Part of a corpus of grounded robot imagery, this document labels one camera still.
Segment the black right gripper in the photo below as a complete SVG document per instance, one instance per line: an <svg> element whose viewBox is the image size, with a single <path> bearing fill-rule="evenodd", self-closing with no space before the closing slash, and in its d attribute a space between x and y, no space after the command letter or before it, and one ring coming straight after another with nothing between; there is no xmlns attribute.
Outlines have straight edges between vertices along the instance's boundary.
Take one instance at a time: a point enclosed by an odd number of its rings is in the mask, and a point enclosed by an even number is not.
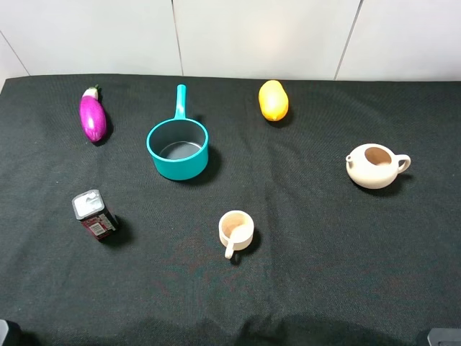
<svg viewBox="0 0 461 346"><path fill-rule="evenodd" d="M428 343L431 346L460 346L460 328L433 328L427 335Z"/></svg>

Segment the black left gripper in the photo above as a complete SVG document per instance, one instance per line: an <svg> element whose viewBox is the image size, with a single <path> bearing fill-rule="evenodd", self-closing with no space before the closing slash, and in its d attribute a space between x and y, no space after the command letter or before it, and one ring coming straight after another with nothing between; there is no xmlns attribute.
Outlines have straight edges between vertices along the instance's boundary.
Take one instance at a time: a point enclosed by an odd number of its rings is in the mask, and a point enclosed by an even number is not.
<svg viewBox="0 0 461 346"><path fill-rule="evenodd" d="M0 320L0 346L18 346L21 335L22 330L17 323Z"/></svg>

